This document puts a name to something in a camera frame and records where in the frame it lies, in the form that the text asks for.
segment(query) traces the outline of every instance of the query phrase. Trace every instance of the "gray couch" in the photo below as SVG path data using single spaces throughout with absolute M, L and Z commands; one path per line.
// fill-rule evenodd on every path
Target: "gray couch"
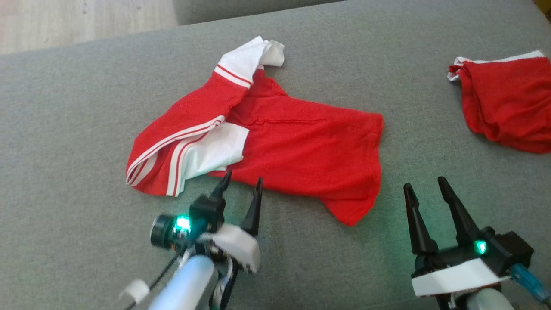
M 353 228 L 316 199 L 266 191 L 262 266 L 240 276 L 231 309 L 435 309 L 411 288 L 402 186 L 450 246 L 439 175 L 479 226 L 528 241 L 551 286 L 551 156 L 472 134 L 446 79 L 460 55 L 551 55 L 551 25 L 530 1 L 347 1 L 0 56 L 1 309 L 123 309 L 119 292 L 157 275 L 171 253 L 149 244 L 152 220 L 186 212 L 217 180 L 192 179 L 178 199 L 141 194 L 125 185 L 133 139 L 256 35 L 287 46 L 267 72 L 290 95 L 384 115 L 382 187 Z M 240 221 L 250 192 L 231 184 L 227 221 Z M 504 292 L 531 303 L 511 282 Z

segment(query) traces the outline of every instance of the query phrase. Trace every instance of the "folded garment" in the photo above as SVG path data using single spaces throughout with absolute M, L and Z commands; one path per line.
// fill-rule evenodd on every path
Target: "folded garment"
M 540 51 L 495 61 L 458 57 L 467 126 L 487 139 L 532 153 L 551 152 L 551 63 Z
M 228 167 L 247 184 L 262 176 L 267 189 L 319 197 L 356 224 L 379 193 L 382 115 L 288 96 L 263 70 L 281 66 L 283 47 L 258 37 L 225 54 L 205 86 L 136 138 L 127 183 L 177 196 L 185 179 Z

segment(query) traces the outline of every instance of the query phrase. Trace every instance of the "folded red cloth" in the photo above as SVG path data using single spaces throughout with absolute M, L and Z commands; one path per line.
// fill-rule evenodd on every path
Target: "folded red cloth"
M 499 61 L 458 57 L 467 126 L 487 139 L 532 153 L 551 152 L 551 63 L 539 51 Z
M 232 179 L 287 194 L 314 196 L 352 226 L 373 207 L 381 184 L 381 114 L 289 97 L 257 70 L 228 122 L 249 129 Z M 212 172 L 222 177 L 224 172 Z

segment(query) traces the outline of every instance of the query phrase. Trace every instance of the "white fabric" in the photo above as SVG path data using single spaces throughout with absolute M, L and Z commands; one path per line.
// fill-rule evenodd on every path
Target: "white fabric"
M 416 296 L 447 294 L 502 282 L 480 258 L 412 279 Z
M 285 45 L 279 42 L 263 40 L 258 36 L 237 49 L 225 53 L 218 62 L 218 66 L 237 76 L 237 79 L 246 80 L 252 84 L 252 76 L 259 65 L 280 67 L 283 64 L 284 48 Z M 223 71 L 221 69 L 214 71 L 220 73 Z
M 457 58 L 455 58 L 455 60 L 453 62 L 453 65 L 454 66 L 463 66 L 463 63 L 466 62 L 466 61 L 470 61 L 470 62 L 474 62 L 474 63 L 507 62 L 507 61 L 514 61 L 514 60 L 519 60 L 519 59 L 524 59 L 524 58 L 535 58 L 535 57 L 545 57 L 545 55 L 543 55 L 540 51 L 533 51 L 533 52 L 529 52 L 529 53 L 526 53 L 526 54 L 511 56 L 511 57 L 507 57 L 507 58 L 499 59 L 499 60 L 490 60 L 490 61 L 470 60 L 470 59 L 465 58 L 465 57 L 457 57 Z M 449 72 L 447 74 L 448 80 L 450 80 L 450 81 L 459 81 L 459 74 L 457 74 L 458 71 L 459 70 L 457 70 L 456 72 Z
M 240 162 L 248 134 L 247 128 L 224 122 L 202 138 L 180 141 L 172 153 L 166 194 L 173 195 L 177 188 L 177 197 L 183 192 L 185 180 Z
M 122 297 L 125 293 L 134 298 L 136 304 L 139 304 L 149 294 L 149 285 L 142 279 L 136 279 L 121 292 L 119 297 Z

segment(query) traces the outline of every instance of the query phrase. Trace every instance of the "red fabric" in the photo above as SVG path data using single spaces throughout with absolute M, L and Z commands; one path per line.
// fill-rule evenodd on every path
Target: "red fabric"
M 450 66 L 462 84 L 467 126 L 489 140 L 551 152 L 551 63 L 546 57 Z
M 177 144 L 183 139 L 189 139 L 190 144 L 200 142 L 206 132 L 220 125 L 247 91 L 246 87 L 213 73 L 203 87 L 178 100 L 136 137 L 126 165 L 127 183 L 144 193 L 169 195 L 171 157 Z M 133 184 L 145 166 L 136 165 L 143 156 L 152 156 L 154 166 L 142 181 Z M 177 189 L 170 189 L 170 195 L 176 196 Z
M 381 185 L 381 114 L 289 97 L 258 70 L 228 122 L 250 130 L 232 179 L 287 194 L 321 198 L 352 226 L 373 207 Z M 222 177 L 224 172 L 211 172 Z

